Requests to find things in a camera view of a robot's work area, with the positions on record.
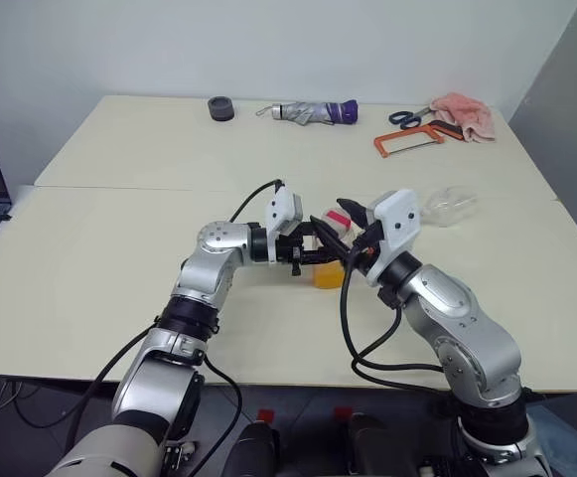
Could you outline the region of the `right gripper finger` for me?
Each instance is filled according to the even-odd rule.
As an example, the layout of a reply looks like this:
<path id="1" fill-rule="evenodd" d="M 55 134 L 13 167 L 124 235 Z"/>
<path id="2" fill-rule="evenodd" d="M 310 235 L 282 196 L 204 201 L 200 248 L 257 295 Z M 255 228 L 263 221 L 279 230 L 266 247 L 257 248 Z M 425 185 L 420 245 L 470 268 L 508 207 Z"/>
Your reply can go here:
<path id="1" fill-rule="evenodd" d="M 342 242 L 337 232 L 322 219 L 310 217 L 313 235 L 321 244 L 320 250 L 332 260 L 346 262 L 351 255 L 351 249 Z"/>
<path id="2" fill-rule="evenodd" d="M 352 222 L 361 230 L 368 227 L 366 208 L 360 203 L 345 198 L 337 199 L 338 205 L 350 216 Z"/>

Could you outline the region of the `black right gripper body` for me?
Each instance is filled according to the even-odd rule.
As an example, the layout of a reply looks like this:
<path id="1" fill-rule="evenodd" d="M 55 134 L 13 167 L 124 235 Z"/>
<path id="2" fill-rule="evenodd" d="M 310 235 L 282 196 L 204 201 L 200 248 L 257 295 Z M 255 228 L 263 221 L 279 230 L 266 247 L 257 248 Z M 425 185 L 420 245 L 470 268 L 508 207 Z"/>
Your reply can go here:
<path id="1" fill-rule="evenodd" d="M 363 276 L 374 266 L 380 254 L 380 242 L 384 239 L 381 222 L 373 222 L 355 239 L 350 251 L 350 265 Z"/>

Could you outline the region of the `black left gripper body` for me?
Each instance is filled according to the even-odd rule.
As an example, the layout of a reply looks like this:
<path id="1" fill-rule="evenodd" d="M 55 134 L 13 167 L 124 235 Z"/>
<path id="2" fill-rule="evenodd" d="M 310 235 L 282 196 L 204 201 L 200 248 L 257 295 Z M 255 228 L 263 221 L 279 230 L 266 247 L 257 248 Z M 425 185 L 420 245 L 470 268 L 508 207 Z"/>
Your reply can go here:
<path id="1" fill-rule="evenodd" d="M 294 231 L 289 236 L 281 235 L 275 243 L 276 261 L 280 264 L 291 266 L 291 275 L 301 275 L 301 262 L 303 254 L 303 235 Z"/>

